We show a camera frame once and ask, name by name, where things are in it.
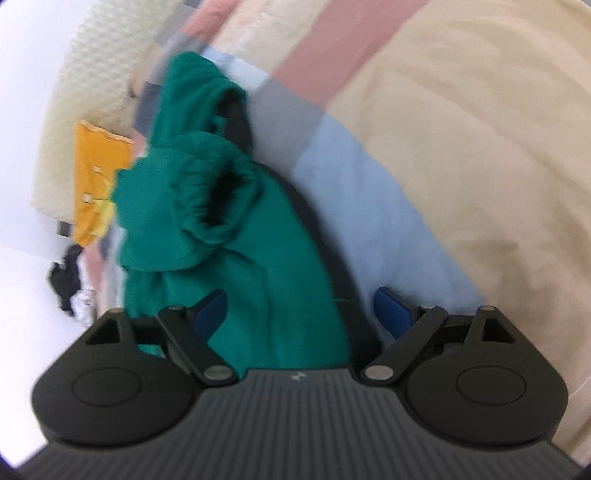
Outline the yellow crown cushion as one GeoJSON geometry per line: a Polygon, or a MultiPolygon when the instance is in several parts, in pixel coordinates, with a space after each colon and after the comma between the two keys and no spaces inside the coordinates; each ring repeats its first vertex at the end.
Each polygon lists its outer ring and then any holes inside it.
{"type": "Polygon", "coordinates": [[[86,121],[75,127],[73,241],[82,248],[106,235],[114,217],[116,173],[131,165],[132,141],[86,121]]]}

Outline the checkered patchwork duvet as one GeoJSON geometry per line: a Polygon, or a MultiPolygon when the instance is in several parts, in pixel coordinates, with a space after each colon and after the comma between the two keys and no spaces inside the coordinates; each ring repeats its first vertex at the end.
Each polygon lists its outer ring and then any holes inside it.
{"type": "Polygon", "coordinates": [[[131,79],[141,151],[169,59],[249,95],[256,159],[301,191],[363,305],[388,286],[501,309],[565,379],[590,459],[590,5],[180,1],[131,79]]]}

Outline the black and white clothes pile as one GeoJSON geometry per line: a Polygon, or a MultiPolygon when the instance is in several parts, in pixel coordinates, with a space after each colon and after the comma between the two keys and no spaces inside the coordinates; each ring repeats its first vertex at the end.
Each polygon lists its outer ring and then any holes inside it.
{"type": "Polygon", "coordinates": [[[82,252],[82,247],[77,244],[68,246],[61,259],[52,263],[47,280],[60,310],[89,326],[96,316],[96,292],[79,259],[82,252]]]}

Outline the green sweatshirt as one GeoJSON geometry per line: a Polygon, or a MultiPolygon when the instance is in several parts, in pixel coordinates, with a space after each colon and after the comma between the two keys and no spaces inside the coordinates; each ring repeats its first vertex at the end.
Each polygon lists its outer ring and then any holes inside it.
{"type": "Polygon", "coordinates": [[[113,193],[124,307],[152,316],[221,289],[228,313],[209,344],[238,373],[348,367],[355,307],[283,186],[253,160],[245,106],[211,61],[170,62],[146,153],[113,193]]]}

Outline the dark wall switch left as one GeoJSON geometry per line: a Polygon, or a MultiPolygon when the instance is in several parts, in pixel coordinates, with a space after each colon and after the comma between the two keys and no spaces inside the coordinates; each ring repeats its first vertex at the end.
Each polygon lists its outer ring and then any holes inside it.
{"type": "Polygon", "coordinates": [[[61,237],[70,237],[73,232],[73,225],[67,222],[57,222],[57,235],[61,237]]]}

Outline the cream quilted headboard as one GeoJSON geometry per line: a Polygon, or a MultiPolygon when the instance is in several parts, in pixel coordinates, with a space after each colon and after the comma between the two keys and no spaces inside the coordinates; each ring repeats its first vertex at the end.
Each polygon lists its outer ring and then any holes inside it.
{"type": "Polygon", "coordinates": [[[40,137],[32,206],[74,218],[75,126],[131,135],[135,97],[193,1],[93,1],[59,69],[40,137]]]}

